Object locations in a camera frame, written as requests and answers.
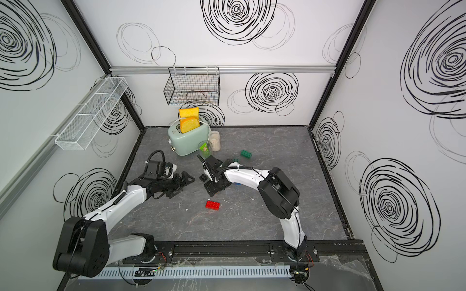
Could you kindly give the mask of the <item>dark green long lego brick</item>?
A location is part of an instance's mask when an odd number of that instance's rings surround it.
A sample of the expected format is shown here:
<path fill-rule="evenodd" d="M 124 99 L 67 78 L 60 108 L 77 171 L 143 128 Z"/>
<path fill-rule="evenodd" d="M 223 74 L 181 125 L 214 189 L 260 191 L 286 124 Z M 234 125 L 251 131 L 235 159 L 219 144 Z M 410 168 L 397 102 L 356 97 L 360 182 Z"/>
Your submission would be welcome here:
<path fill-rule="evenodd" d="M 249 151 L 246 151 L 246 150 L 242 150 L 242 151 L 240 152 L 240 155 L 241 155 L 242 157 L 247 158 L 247 159 L 250 159 L 250 158 L 252 157 L 252 153 L 249 152 Z"/>

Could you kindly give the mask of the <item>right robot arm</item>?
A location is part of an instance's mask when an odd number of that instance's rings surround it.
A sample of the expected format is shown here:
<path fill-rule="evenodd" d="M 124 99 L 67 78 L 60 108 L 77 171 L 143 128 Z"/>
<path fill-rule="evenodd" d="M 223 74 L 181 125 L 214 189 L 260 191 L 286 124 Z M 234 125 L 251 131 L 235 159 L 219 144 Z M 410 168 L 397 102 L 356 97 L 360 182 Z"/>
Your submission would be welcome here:
<path fill-rule="evenodd" d="M 281 169 L 259 170 L 233 160 L 221 161 L 212 155 L 205 159 L 197 157 L 203 167 L 200 179 L 209 196 L 232 184 L 257 190 L 267 209 L 280 219 L 288 255 L 296 261 L 305 256 L 307 237 L 299 218 L 300 192 Z"/>

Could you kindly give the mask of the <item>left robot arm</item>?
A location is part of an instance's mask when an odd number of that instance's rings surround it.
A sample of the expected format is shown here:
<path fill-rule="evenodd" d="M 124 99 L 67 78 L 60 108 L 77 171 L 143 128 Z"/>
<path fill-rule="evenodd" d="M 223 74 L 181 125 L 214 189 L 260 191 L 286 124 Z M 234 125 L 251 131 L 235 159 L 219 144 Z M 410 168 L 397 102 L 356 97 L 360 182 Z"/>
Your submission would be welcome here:
<path fill-rule="evenodd" d="M 152 235 L 133 233 L 114 240 L 108 235 L 130 211 L 155 194 L 172 198 L 195 181 L 187 172 L 176 170 L 176 165 L 170 162 L 147 162 L 144 172 L 104 206 L 65 221 L 52 267 L 66 274 L 92 278 L 108 264 L 129 257 L 141 257 L 150 263 L 156 256 Z"/>

